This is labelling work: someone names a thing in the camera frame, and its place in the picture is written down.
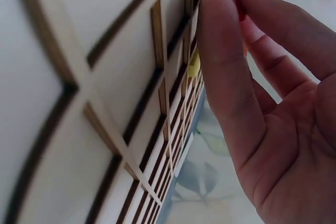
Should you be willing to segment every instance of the hand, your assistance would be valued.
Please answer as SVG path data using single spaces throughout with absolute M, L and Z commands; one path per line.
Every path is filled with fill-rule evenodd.
M 207 97 L 239 181 L 267 224 L 336 223 L 336 34 L 281 0 L 240 1 L 242 24 L 234 0 L 201 0 L 197 31 Z M 242 36 L 280 104 L 253 80 Z

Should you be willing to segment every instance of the wooden slat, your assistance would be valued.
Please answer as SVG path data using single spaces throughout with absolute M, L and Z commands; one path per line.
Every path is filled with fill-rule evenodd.
M 93 92 L 89 98 L 89 103 L 92 106 L 93 112 L 100 119 L 101 126 L 105 128 L 106 133 L 109 136 L 109 139 L 113 140 L 113 144 L 116 149 L 119 151 L 120 155 L 130 166 L 132 171 L 135 173 L 136 177 L 143 185 L 146 191 L 148 191 L 151 196 L 155 199 L 156 202 L 160 202 L 153 188 L 149 185 L 148 181 L 141 172 L 139 166 L 136 164 L 132 153 L 129 151 L 123 137 L 117 130 L 117 127 L 112 119 L 112 116 L 104 103 L 104 101 L 99 97 L 98 93 Z
M 145 0 L 133 0 L 129 6 L 121 13 L 121 15 L 113 22 L 113 24 L 107 29 L 100 40 L 94 45 L 93 49 L 89 52 L 87 59 L 90 67 L 94 67 L 97 61 L 100 59 L 108 45 L 116 36 L 121 27 L 126 21 L 135 13 L 135 11 L 141 6 Z
M 152 18 L 152 30 L 153 30 L 153 41 L 154 41 L 154 51 L 155 51 L 155 62 L 156 67 L 164 68 L 164 57 L 163 57 L 163 31 L 162 31 L 162 18 L 161 18 L 161 1 L 157 0 L 153 7 L 151 8 L 151 18 Z
M 63 82 L 76 84 L 75 76 L 71 72 L 67 59 L 65 58 L 60 46 L 57 44 L 55 35 L 50 29 L 40 0 L 25 0 L 27 10 L 30 14 L 30 21 L 34 24 L 37 35 L 47 52 L 48 57 L 54 64 L 56 72 Z

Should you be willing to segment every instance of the wooden grid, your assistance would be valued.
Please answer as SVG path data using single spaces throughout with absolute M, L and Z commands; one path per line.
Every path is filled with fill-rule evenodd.
M 116 223 L 125 223 L 131 211 L 134 195 L 137 193 L 141 195 L 142 192 L 139 206 L 132 216 L 132 223 L 155 223 L 181 157 L 203 88 L 201 73 L 193 79 L 187 77 L 187 67 L 196 49 L 196 40 L 191 38 L 191 20 L 199 0 L 184 0 L 183 18 L 170 41 L 166 41 L 166 17 L 162 11 L 161 0 L 133 0 L 106 29 L 85 57 L 62 0 L 24 0 L 24 2 L 41 44 L 64 83 L 64 91 L 45 122 L 22 170 L 5 223 L 22 222 L 22 212 L 31 197 L 30 189 L 44 162 L 43 156 L 49 145 L 58 141 L 60 132 L 67 129 L 74 118 L 82 113 L 113 154 L 85 223 L 99 223 L 102 208 L 110 192 L 119 190 L 116 180 L 125 171 L 132 177 L 132 183 L 126 192 L 125 200 L 119 202 L 122 207 Z M 151 15 L 155 70 L 125 130 L 121 132 L 97 87 L 96 80 L 101 69 L 99 65 L 102 64 L 104 52 L 113 43 L 116 35 L 128 23 L 134 22 L 137 16 L 147 11 Z M 166 77 L 170 73 L 167 64 L 181 43 L 182 64 L 171 90 L 168 90 Z M 181 91 L 180 97 L 176 95 L 178 90 Z M 160 116 L 139 164 L 130 151 L 130 144 L 135 141 L 132 139 L 134 133 L 155 95 L 158 95 L 160 101 Z M 170 108 L 174 103 L 178 106 L 171 116 Z M 152 172 L 146 177 L 148 163 L 161 134 L 164 139 L 162 147 Z

